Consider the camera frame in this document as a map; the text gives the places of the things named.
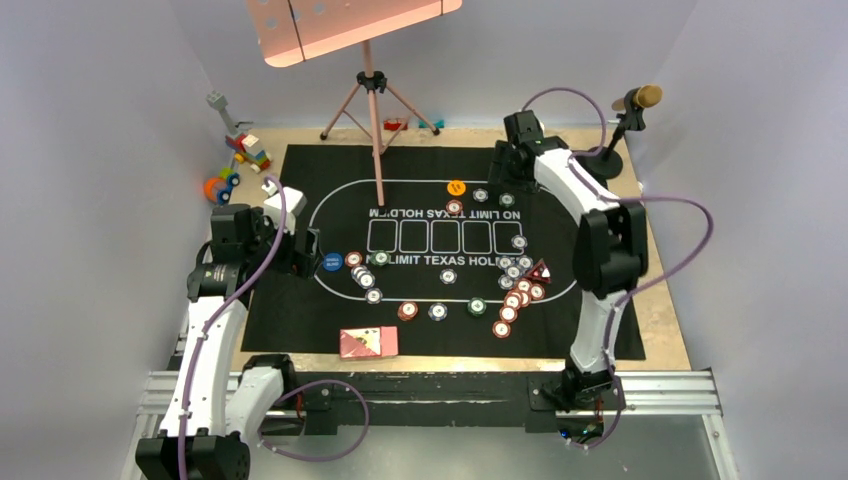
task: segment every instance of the black poker mat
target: black poker mat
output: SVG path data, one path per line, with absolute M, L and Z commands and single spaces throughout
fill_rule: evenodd
M 382 163 L 387 211 L 380 212 L 371 147 L 290 145 L 281 180 L 306 196 L 298 228 L 319 228 L 325 254 L 391 252 L 390 265 L 369 267 L 384 298 L 366 303 L 347 267 L 334 273 L 319 268 L 310 281 L 266 272 L 253 294 L 242 349 L 338 353 L 342 328 L 396 325 L 402 355 L 566 358 L 581 302 L 571 273 L 577 226 L 545 191 L 512 192 L 515 207 L 499 207 L 501 191 L 485 183 L 492 154 L 488 148 L 391 147 Z M 453 179 L 467 185 L 458 197 L 464 205 L 460 218 L 444 211 L 455 198 L 447 191 Z M 487 202 L 473 200 L 476 188 L 489 192 Z M 510 244 L 519 232 L 528 240 L 524 254 L 544 258 L 553 281 L 546 301 L 521 309 L 510 336 L 499 339 L 492 324 L 506 292 L 498 286 L 502 272 L 494 259 L 521 253 Z M 444 268 L 455 270 L 456 283 L 440 281 Z M 480 318 L 466 310 L 471 297 L 492 301 Z M 410 299 L 420 312 L 402 322 L 398 306 Z M 448 307 L 442 322 L 427 316 L 436 301 Z M 632 305 L 624 312 L 615 354 L 645 358 Z

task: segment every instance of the black stand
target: black stand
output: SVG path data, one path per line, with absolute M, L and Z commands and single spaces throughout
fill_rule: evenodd
M 615 146 L 619 140 L 624 138 L 624 132 L 640 132 L 645 129 L 645 121 L 642 119 L 642 112 L 645 109 L 636 105 L 633 101 L 633 97 L 638 91 L 638 88 L 634 88 L 624 96 L 624 113 L 616 115 L 620 122 L 612 134 L 612 140 L 609 146 L 602 147 L 601 153 L 598 155 L 574 156 L 580 163 L 580 166 L 586 169 L 602 185 L 606 185 L 607 180 L 621 175 L 621 170 L 624 168 L 624 161 L 621 159 L 621 155 L 615 151 Z

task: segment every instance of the gray wall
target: gray wall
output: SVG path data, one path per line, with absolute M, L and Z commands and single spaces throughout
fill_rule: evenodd
M 166 0 L 0 15 L 0 478 L 114 479 L 225 160 Z
M 715 368 L 743 478 L 848 468 L 846 19 L 845 2 L 699 2 L 640 139 L 647 191 L 716 217 L 670 288 L 693 367 Z M 650 214 L 666 266 L 704 228 L 685 207 Z
M 323 126 L 362 70 L 358 46 L 271 68 L 262 60 L 243 0 L 171 1 L 212 85 L 242 118 Z M 500 125 L 543 88 L 585 89 L 608 105 L 652 80 L 695 3 L 465 0 L 456 12 L 377 38 L 375 62 L 433 119 Z M 405 114 L 383 98 L 385 116 Z M 364 97 L 351 110 L 367 123 Z M 597 123 L 591 107 L 566 95 L 537 111 L 548 125 Z

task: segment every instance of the white oval line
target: white oval line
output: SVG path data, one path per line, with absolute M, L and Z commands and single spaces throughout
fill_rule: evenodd
M 324 205 L 324 202 L 326 202 L 328 198 L 332 197 L 333 195 L 338 193 L 340 190 L 344 190 L 345 188 L 347 188 L 351 185 L 356 185 L 358 183 L 374 182 L 374 181 L 375 180 L 370 179 L 370 178 L 365 178 L 365 179 L 362 179 L 362 180 L 355 180 L 353 182 L 346 183 L 346 184 L 336 188 L 332 192 L 328 193 L 327 195 L 325 195 L 324 198 L 322 198 L 321 201 L 318 202 L 318 205 L 315 206 L 315 211 L 312 212 L 312 216 L 309 218 L 309 226 L 311 227 L 313 225 L 313 223 L 315 222 L 315 216 L 318 214 L 318 210 L 321 209 L 321 206 Z M 395 182 L 395 183 L 449 183 L 449 182 L 451 182 L 451 180 L 411 180 L 411 179 L 383 179 L 383 181 L 384 182 Z M 467 181 L 465 181 L 465 183 L 489 183 L 489 182 L 487 182 L 486 180 L 467 180 Z M 348 300 L 358 301 L 358 302 L 364 302 L 365 301 L 365 297 L 354 297 L 354 296 L 345 295 L 343 293 L 340 293 L 340 292 L 333 290 L 332 288 L 330 288 L 329 285 L 327 285 L 326 283 L 324 283 L 323 280 L 321 280 L 321 278 L 318 276 L 318 272 L 315 272 L 315 275 L 314 275 L 313 278 L 315 278 L 315 280 L 319 284 L 321 284 L 321 286 L 324 287 L 325 290 L 332 293 L 333 295 L 336 295 L 338 297 L 345 298 L 345 299 L 348 299 Z M 559 292 L 558 294 L 556 294 L 552 297 L 543 298 L 542 300 L 534 301 L 533 303 L 545 303 L 545 302 L 554 301 L 557 298 L 568 293 L 572 288 L 574 288 L 574 285 L 576 285 L 576 284 L 577 284 L 577 280 L 574 280 L 574 281 L 571 282 L 571 285 L 569 285 L 568 288 Z M 435 303 L 435 302 L 467 303 L 467 302 L 470 301 L 470 299 L 453 298 L 453 299 L 441 299 L 440 300 L 440 299 L 432 299 L 432 298 L 384 298 L 383 301 L 384 302 L 418 302 L 418 303 L 428 303 L 428 302 L 433 302 L 433 303 Z M 485 302 L 486 303 L 503 303 L 503 300 L 486 300 Z

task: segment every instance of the wooden table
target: wooden table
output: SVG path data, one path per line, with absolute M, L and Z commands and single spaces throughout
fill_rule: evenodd
M 283 166 L 286 146 L 289 144 L 370 145 L 370 140 L 360 130 L 333 130 L 330 138 L 322 142 L 318 128 L 297 129 L 254 129 L 273 158 L 269 172 L 279 173 Z M 549 129 L 548 135 L 559 135 L 572 148 L 588 149 L 597 144 L 598 128 Z M 445 147 L 492 147 L 495 140 L 504 139 L 503 129 L 442 129 L 434 137 L 429 130 L 411 129 L 401 133 L 395 146 L 445 146 Z M 630 156 L 623 145 L 616 149 L 624 159 L 621 176 L 610 182 L 610 190 L 620 196 L 639 195 L 639 183 L 630 163 Z M 239 167 L 242 183 L 235 190 L 231 202 L 262 205 L 266 195 L 259 186 L 264 177 L 256 175 L 246 165 Z M 648 226 L 648 255 L 650 267 L 645 279 L 662 273 L 657 247 Z M 642 333 L 647 359 L 644 361 L 622 360 L 617 362 L 620 370 L 689 370 L 689 357 L 680 335 L 677 316 L 665 282 L 643 292 L 634 299 L 636 316 Z M 255 352 L 240 350 L 244 328 L 239 334 L 237 350 L 233 355 L 232 370 L 240 371 L 244 363 Z M 476 358 L 476 357 L 425 357 L 405 356 L 374 360 L 341 361 L 336 354 L 291 354 L 296 368 L 302 371 L 539 371 L 561 370 L 564 359 L 522 358 Z

